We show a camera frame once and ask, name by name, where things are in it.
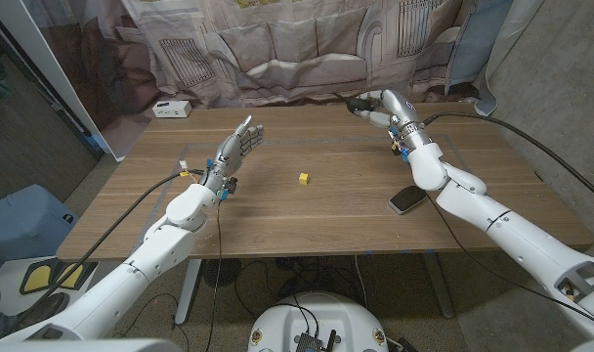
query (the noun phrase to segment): white power strip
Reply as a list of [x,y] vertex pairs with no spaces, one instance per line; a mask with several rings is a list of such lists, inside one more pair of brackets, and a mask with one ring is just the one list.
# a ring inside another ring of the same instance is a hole
[[156,117],[187,117],[192,107],[188,101],[167,101],[158,102],[151,109]]

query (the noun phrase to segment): blue container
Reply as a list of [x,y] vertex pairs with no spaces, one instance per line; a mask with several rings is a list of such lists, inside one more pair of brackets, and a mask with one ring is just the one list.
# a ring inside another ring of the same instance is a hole
[[77,221],[39,185],[0,199],[0,266],[7,260],[56,255]]

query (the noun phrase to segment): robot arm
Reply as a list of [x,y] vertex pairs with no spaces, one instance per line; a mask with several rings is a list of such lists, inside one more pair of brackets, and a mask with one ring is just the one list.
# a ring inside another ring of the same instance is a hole
[[[351,113],[395,132],[391,137],[407,154],[416,185],[426,191],[442,189],[436,199],[442,209],[484,231],[542,284],[546,294],[594,317],[594,257],[569,248],[486,196],[486,184],[478,177],[440,161],[440,148],[425,132],[412,104],[399,93],[368,92],[349,100],[347,106]],[[392,115],[374,111],[379,107]],[[594,322],[560,307],[583,333],[594,338]]]
[[219,201],[242,160],[262,143],[263,127],[249,127],[250,121],[251,116],[221,144],[201,184],[190,185],[167,205],[166,214],[147,230],[143,244],[128,259],[60,314],[0,341],[95,339],[109,334],[151,282],[191,254],[207,223],[203,210]]

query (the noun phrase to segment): small yellow block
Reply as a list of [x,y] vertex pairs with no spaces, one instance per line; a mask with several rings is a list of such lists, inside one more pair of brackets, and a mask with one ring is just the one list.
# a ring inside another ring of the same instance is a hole
[[299,175],[299,183],[302,185],[308,185],[308,181],[310,181],[310,176],[308,174],[301,174]]

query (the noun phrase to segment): black smartphone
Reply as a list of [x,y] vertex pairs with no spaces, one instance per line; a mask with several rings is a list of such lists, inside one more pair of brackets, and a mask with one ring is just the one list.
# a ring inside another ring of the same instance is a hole
[[402,215],[410,210],[414,205],[427,197],[427,193],[416,186],[408,186],[402,189],[394,197],[388,200],[388,204]]

